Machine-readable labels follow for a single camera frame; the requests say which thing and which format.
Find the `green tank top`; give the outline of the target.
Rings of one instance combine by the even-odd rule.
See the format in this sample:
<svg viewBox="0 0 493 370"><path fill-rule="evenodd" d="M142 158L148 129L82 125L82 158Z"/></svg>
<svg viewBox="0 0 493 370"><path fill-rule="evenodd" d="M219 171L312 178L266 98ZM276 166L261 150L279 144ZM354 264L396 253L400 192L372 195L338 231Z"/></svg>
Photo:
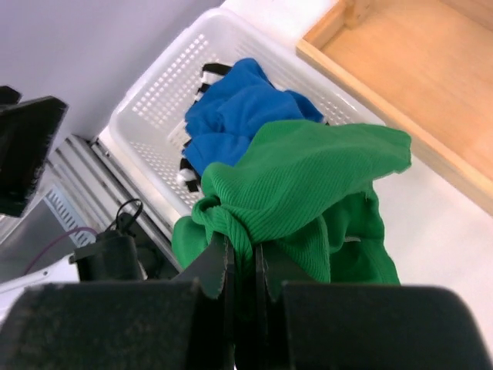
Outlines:
<svg viewBox="0 0 493 370"><path fill-rule="evenodd" d="M203 197L176 222L173 253L189 267L218 233L233 245L238 282L265 244L321 283L397 284L374 181L410 165L411 137L398 129L267 123L236 164L204 170Z"/></svg>

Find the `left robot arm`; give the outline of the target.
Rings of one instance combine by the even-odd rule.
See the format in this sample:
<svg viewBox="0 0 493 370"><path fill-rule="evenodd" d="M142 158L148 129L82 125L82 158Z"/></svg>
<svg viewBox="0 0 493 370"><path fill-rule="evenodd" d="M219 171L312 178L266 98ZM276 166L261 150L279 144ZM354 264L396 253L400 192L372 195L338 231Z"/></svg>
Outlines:
<svg viewBox="0 0 493 370"><path fill-rule="evenodd" d="M98 140L52 141L67 112L53 96L1 88L1 314L29 288L170 279L165 204Z"/></svg>

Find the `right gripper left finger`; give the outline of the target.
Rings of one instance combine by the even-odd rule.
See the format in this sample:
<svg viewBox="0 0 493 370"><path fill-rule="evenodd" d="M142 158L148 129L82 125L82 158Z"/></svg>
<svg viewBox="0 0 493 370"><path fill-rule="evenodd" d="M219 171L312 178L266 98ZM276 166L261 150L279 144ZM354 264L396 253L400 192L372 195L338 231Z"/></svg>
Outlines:
<svg viewBox="0 0 493 370"><path fill-rule="evenodd" d="M170 281L28 288L1 329L3 369L232 369L234 252L215 234Z"/></svg>

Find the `blue tank top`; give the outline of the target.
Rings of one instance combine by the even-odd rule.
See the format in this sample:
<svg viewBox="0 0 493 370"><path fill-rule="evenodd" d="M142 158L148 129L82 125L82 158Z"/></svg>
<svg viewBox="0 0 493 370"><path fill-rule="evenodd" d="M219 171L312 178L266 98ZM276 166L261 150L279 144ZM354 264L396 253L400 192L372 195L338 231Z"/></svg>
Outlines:
<svg viewBox="0 0 493 370"><path fill-rule="evenodd" d="M241 59L231 66L184 116L189 140L183 156L200 176L211 163L236 164L265 123L325 121L307 97L274 87L255 59Z"/></svg>

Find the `black white striped tank top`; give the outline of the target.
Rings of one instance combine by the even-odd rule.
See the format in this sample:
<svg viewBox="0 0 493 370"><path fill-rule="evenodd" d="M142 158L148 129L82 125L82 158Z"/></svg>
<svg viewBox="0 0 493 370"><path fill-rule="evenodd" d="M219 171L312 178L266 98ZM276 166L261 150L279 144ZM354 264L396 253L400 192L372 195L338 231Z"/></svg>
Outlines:
<svg viewBox="0 0 493 370"><path fill-rule="evenodd" d="M193 105L200 101L203 94L211 87L212 84L220 81L230 70L232 66L218 62L209 62L203 65L200 75L200 86L194 96ZM179 170L176 175L177 183L185 187L190 193L200 191L200 175L196 172L187 158L184 156L180 159Z"/></svg>

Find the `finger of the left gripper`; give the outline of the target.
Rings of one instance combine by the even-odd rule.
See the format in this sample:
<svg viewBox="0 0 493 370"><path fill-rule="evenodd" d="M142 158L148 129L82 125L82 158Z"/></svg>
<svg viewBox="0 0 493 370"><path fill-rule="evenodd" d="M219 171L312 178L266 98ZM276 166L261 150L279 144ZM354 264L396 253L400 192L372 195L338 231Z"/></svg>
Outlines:
<svg viewBox="0 0 493 370"><path fill-rule="evenodd" d="M35 196L69 106L54 96L21 101L1 87L1 214L20 217Z"/></svg>

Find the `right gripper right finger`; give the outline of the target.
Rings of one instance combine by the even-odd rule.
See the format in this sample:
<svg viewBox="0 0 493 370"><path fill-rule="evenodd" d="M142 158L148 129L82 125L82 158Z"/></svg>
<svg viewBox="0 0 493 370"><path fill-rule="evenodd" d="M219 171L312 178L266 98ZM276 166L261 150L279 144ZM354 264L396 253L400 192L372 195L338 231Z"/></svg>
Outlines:
<svg viewBox="0 0 493 370"><path fill-rule="evenodd" d="M261 369L490 369L466 304L432 286L321 284L255 249Z"/></svg>

